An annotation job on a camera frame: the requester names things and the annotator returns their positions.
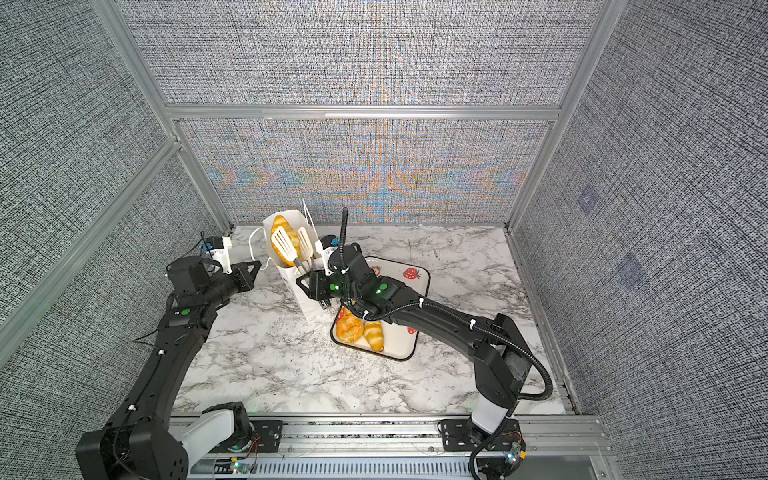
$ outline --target white marble surface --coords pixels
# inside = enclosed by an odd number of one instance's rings
[[[250,260],[252,230],[235,231],[233,262]],[[338,234],[338,227],[318,230]],[[347,238],[367,256],[425,267],[432,274],[429,297],[434,300],[488,318],[509,315],[551,372],[501,228],[350,226]],[[266,259],[261,232],[253,238],[253,252],[257,260]],[[405,362],[338,346],[329,336],[334,313],[305,319],[270,264],[255,289],[219,311],[174,408],[199,412],[242,401],[251,414],[471,412],[478,393],[472,364],[463,355],[423,334]],[[542,386],[533,369],[524,391]],[[545,402],[522,401],[515,413],[565,410],[555,393]]]

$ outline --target bread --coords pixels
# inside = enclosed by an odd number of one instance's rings
[[[380,321],[366,322],[362,334],[366,336],[366,340],[368,340],[371,350],[374,352],[381,352],[384,350],[384,331],[382,330],[382,323]]]
[[[354,343],[362,336],[362,320],[342,307],[336,320],[336,336],[344,343]]]
[[[282,215],[278,215],[275,217],[275,221],[272,223],[272,232],[270,232],[270,239],[272,238],[272,235],[275,233],[275,230],[277,230],[277,227],[282,227],[285,229],[286,233],[288,233],[288,237],[290,238],[290,242],[293,244],[293,247],[296,248],[296,253],[298,253],[298,257],[301,258],[301,242],[299,241],[299,235],[296,234],[296,231],[293,230],[293,228],[290,226],[290,223],[288,223],[288,220]],[[277,245],[275,245],[274,242],[272,242],[272,248],[275,250],[275,253],[277,253],[277,256],[283,259],[283,262],[288,263],[289,266],[293,265],[293,258],[286,258],[283,257],[283,255],[280,253],[280,250],[277,249]]]

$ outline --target white spatula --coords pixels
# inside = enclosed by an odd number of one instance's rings
[[[315,269],[315,260],[312,259],[312,256],[315,253],[315,250],[312,248],[312,242],[310,242],[310,235],[306,232],[306,228],[300,227],[299,231],[297,231],[299,235],[299,243],[301,244],[301,254],[302,257],[304,257],[302,260],[309,260],[310,266],[312,267],[312,270]]]
[[[306,271],[303,271],[304,265],[301,264],[299,254],[296,252],[293,242],[290,241],[286,229],[277,227],[275,233],[272,234],[272,243],[277,247],[277,251],[280,252],[280,255],[282,255],[283,258],[293,258],[293,264],[296,265],[296,268],[299,269],[302,274],[306,273]]]

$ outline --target textured wall panel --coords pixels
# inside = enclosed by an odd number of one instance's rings
[[[306,199],[314,220],[503,222],[546,131],[542,121],[187,120],[233,221]]]
[[[87,1],[0,5],[0,323],[165,139]]]
[[[201,230],[221,235],[171,158],[0,370],[1,477],[26,478],[34,451],[29,478],[79,476],[74,447],[133,385],[150,348],[130,340],[157,326],[164,268]]]
[[[171,102],[560,104],[600,0],[118,0]]]
[[[517,232],[626,478],[768,478],[767,21],[631,1]]]

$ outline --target aluminum frame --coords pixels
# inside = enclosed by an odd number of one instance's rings
[[[549,127],[544,140],[541,142],[541,148],[534,160],[531,168],[528,170],[528,176],[520,188],[518,196],[515,198],[515,204],[509,213],[507,220],[507,230],[515,231],[520,224],[528,205],[531,203],[536,189],[547,170],[549,162],[552,160],[554,152],[557,150],[558,143],[568,127],[568,122],[573,117],[573,113],[581,100],[584,89],[587,87],[592,73],[598,65],[598,60],[603,54],[605,45],[614,31],[619,16],[626,6],[627,0],[606,0],[605,5],[600,11],[600,16],[594,23],[592,32],[589,35],[587,44],[581,53],[581,57],[571,76],[571,81],[563,95],[561,103],[561,115],[559,119]]]
[[[90,0],[91,6],[101,20],[101,24],[106,29],[115,47],[120,52],[128,70],[144,94],[150,108],[154,112],[157,121],[162,126],[168,137],[174,137],[181,141],[184,149],[180,155],[184,168],[192,180],[197,192],[203,198],[203,202],[208,207],[210,214],[214,217],[221,230],[229,232],[232,227],[232,220],[227,214],[227,209],[219,198],[210,178],[205,174],[203,165],[197,159],[197,155],[192,152],[190,145],[184,139],[177,125],[168,116],[165,109],[165,96],[157,85],[157,81],[152,74],[149,65],[144,60],[144,56],[139,51],[138,45],[134,40],[128,25],[123,19],[120,9],[114,0]]]
[[[544,351],[549,359],[549,364],[554,371],[553,373],[558,390],[565,389],[565,395],[572,404],[574,413],[578,414],[583,412],[584,410],[581,401],[576,394],[573,380],[568,372],[568,366],[565,364],[558,341],[554,337],[554,332],[552,331],[544,305],[541,303],[541,298],[536,290],[536,285],[533,282],[528,263],[520,253],[520,248],[515,240],[515,235],[506,232],[505,236],[507,237],[509,252],[512,254],[512,259],[515,261],[515,265],[518,268],[518,276],[520,276],[520,281],[522,281],[523,287],[525,288],[525,293],[528,297],[528,306],[531,308],[531,315],[536,323],[536,328],[541,337],[541,343],[544,344]]]
[[[192,423],[198,413],[174,412],[171,432]],[[251,420],[282,420],[283,437],[270,458],[301,457],[422,457],[468,456],[469,452],[445,452],[438,422],[467,419],[467,415],[252,415]],[[528,446],[528,455],[613,455],[600,420],[593,415],[516,415]],[[481,456],[499,455],[482,452]]]
[[[405,118],[453,120],[542,120],[556,121],[556,106],[512,105],[250,105],[166,104],[170,118],[265,118],[273,120],[326,120],[335,118]]]
[[[0,324],[0,368],[11,358],[27,335],[40,323],[56,299],[117,226],[147,185],[175,154],[181,144],[168,138],[155,151],[118,195],[99,213],[98,217],[61,256],[48,275],[24,298],[11,315]]]

